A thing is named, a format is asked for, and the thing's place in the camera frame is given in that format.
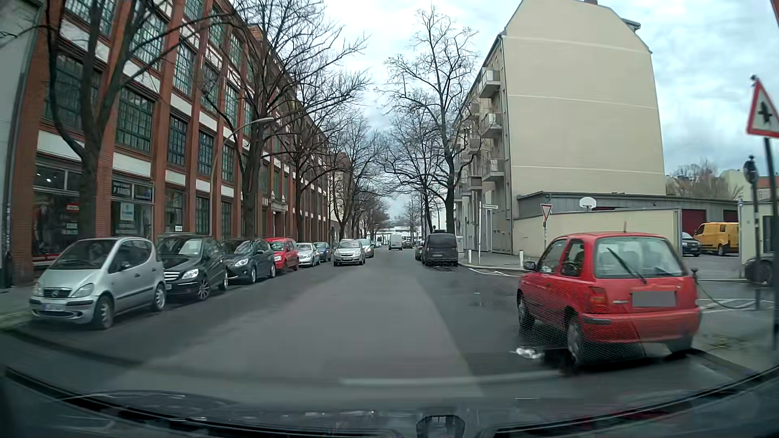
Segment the asphalt road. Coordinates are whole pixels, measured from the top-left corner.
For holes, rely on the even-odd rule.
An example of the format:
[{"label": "asphalt road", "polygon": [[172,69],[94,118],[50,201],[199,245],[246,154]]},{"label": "asphalt road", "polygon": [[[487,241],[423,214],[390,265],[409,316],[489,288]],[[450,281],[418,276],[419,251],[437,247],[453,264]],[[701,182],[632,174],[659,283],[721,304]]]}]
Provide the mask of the asphalt road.
[{"label": "asphalt road", "polygon": [[[6,365],[79,392],[178,390],[276,406],[476,398],[640,404],[740,373],[649,345],[625,351],[638,359],[570,376],[556,334],[543,326],[518,334],[517,280],[424,267],[413,251],[381,248],[361,267],[323,263],[230,286],[206,302],[119,317],[106,331],[20,324],[0,333],[0,351]],[[712,283],[710,293],[737,300],[752,291]]]}]

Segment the beige wall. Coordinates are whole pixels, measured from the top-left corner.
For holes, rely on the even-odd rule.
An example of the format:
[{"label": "beige wall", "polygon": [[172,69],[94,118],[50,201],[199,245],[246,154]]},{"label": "beige wall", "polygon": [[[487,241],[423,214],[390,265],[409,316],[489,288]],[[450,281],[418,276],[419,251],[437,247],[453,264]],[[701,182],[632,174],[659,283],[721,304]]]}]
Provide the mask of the beige wall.
[{"label": "beige wall", "polygon": [[[547,221],[547,243],[571,233],[586,231],[641,231],[664,236],[679,250],[679,209],[613,210],[583,213],[557,213]],[[514,252],[539,257],[544,252],[543,217],[514,221]]]},{"label": "beige wall", "polygon": [[513,197],[665,194],[651,55],[613,11],[523,0],[502,56]]}]

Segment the license plate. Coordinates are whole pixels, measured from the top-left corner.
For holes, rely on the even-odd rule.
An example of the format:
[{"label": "license plate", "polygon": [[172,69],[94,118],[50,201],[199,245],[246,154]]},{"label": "license plate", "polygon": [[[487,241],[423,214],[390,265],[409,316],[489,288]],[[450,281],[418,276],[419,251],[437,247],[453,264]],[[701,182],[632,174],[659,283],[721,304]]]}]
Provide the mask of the license plate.
[{"label": "license plate", "polygon": [[41,310],[65,310],[64,304],[41,304]]},{"label": "license plate", "polygon": [[633,307],[674,307],[675,291],[634,291]]}]

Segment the triangular warning sign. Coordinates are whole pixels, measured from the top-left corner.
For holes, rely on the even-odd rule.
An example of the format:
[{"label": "triangular warning sign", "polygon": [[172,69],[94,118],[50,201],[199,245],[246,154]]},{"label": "triangular warning sign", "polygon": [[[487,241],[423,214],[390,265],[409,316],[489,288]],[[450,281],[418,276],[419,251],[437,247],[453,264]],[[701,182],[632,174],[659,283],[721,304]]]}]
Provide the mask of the triangular warning sign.
[{"label": "triangular warning sign", "polygon": [[752,95],[752,107],[749,109],[749,121],[746,132],[754,136],[779,138],[779,115],[763,83],[755,76],[755,92]]}]

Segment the red car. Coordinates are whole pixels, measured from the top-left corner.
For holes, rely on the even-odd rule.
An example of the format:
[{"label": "red car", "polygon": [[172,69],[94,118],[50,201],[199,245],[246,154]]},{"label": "red car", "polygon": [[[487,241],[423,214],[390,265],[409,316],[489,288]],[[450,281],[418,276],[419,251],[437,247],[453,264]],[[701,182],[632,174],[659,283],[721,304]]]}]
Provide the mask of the red car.
[{"label": "red car", "polygon": [[571,359],[595,362],[608,344],[690,349],[700,325],[697,289],[660,235],[592,232],[556,238],[520,279],[521,330],[539,320],[564,330]]},{"label": "red car", "polygon": [[266,239],[270,248],[274,251],[273,260],[276,263],[277,271],[287,269],[298,270],[300,261],[298,260],[298,244],[288,237],[271,237]]}]

